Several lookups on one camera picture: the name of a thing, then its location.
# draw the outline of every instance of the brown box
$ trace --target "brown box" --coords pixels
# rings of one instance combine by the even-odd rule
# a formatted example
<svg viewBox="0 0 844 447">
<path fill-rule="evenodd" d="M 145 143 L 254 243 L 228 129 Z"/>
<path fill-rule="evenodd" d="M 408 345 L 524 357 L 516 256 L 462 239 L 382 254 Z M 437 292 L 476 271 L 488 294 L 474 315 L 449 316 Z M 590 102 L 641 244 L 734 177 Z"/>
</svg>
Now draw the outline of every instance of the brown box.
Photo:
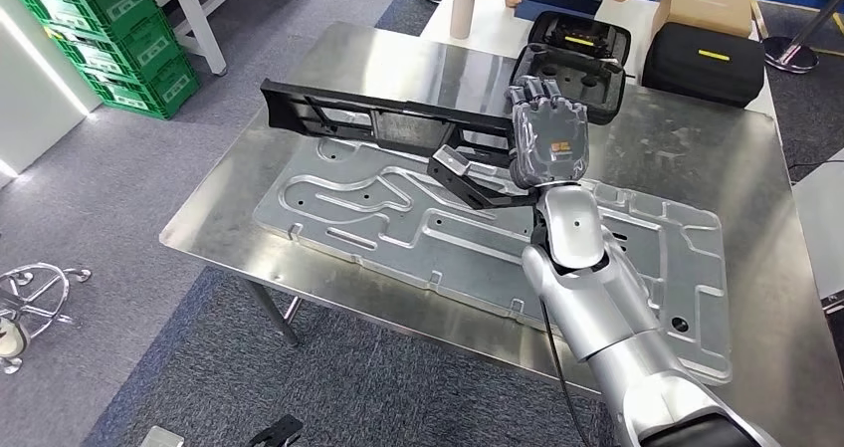
<svg viewBox="0 0 844 447">
<path fill-rule="evenodd" d="M 748 37 L 750 0 L 661 0 L 651 37 L 667 22 Z"/>
</svg>

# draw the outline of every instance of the yellow label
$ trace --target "yellow label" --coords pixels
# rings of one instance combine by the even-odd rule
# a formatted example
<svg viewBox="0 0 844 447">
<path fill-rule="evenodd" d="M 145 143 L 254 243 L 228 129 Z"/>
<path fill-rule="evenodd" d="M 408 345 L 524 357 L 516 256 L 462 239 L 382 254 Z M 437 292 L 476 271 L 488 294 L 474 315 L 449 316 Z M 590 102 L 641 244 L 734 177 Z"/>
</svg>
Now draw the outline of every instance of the yellow label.
<svg viewBox="0 0 844 447">
<path fill-rule="evenodd" d="M 719 61 L 728 61 L 730 56 L 725 56 L 724 54 L 717 54 L 715 52 L 705 51 L 703 49 L 698 49 L 698 54 L 706 57 L 712 57 L 713 59 L 718 59 Z"/>
<path fill-rule="evenodd" d="M 591 46 L 595 45 L 595 43 L 593 43 L 593 42 L 584 41 L 583 39 L 577 39 L 576 37 L 565 36 L 565 40 L 568 41 L 568 42 L 576 43 L 576 44 L 583 44 L 584 46 L 590 46 L 591 47 Z"/>
<path fill-rule="evenodd" d="M 571 151 L 571 146 L 568 144 L 567 141 L 557 141 L 551 144 L 551 151 Z"/>
</svg>

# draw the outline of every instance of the robot finger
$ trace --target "robot finger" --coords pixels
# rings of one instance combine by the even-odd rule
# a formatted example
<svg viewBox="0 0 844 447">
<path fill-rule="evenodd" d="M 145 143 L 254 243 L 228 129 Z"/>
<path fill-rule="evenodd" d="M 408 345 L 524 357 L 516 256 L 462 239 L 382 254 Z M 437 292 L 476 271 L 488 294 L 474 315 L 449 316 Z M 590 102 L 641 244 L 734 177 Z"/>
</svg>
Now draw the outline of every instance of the robot finger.
<svg viewBox="0 0 844 447">
<path fill-rule="evenodd" d="M 510 86 L 508 98 L 513 103 L 513 107 L 528 103 L 528 98 L 525 97 L 525 88 L 522 86 Z"/>
</svg>

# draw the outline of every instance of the black bracket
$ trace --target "black bracket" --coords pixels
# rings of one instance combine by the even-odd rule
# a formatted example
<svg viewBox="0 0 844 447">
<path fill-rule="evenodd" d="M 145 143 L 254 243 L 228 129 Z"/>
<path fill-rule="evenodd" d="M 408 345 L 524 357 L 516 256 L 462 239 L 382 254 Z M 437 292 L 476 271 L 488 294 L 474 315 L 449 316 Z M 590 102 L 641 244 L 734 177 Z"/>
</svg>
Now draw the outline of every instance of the black bracket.
<svg viewBox="0 0 844 447">
<path fill-rule="evenodd" d="M 304 424 L 296 417 L 288 414 L 272 426 L 262 430 L 247 444 L 248 447 L 287 447 L 299 440 L 298 432 Z"/>
<path fill-rule="evenodd" d="M 454 193 L 473 210 L 533 206 L 539 200 L 536 189 L 526 195 L 509 195 L 487 188 L 468 175 L 469 160 L 457 150 L 444 145 L 428 160 L 428 174 Z"/>
</svg>

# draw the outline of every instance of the green crate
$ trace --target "green crate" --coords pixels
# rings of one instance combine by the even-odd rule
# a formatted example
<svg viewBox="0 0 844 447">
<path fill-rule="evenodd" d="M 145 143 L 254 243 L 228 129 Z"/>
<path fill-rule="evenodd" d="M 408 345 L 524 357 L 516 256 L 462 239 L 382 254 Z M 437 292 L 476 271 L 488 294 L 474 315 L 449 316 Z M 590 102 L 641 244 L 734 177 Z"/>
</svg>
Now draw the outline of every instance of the green crate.
<svg viewBox="0 0 844 447">
<path fill-rule="evenodd" d="M 122 38 L 158 11 L 154 0 L 21 0 L 43 24 Z"/>
<path fill-rule="evenodd" d="M 45 27 L 62 52 L 83 71 L 103 71 L 126 82 L 151 81 L 158 71 L 182 53 L 162 14 L 132 28 L 123 39 L 86 37 L 61 26 Z"/>
<path fill-rule="evenodd" d="M 199 81 L 184 56 L 178 56 L 147 85 L 133 84 L 98 71 L 82 72 L 83 78 L 112 107 L 170 118 L 199 89 Z"/>
</svg>

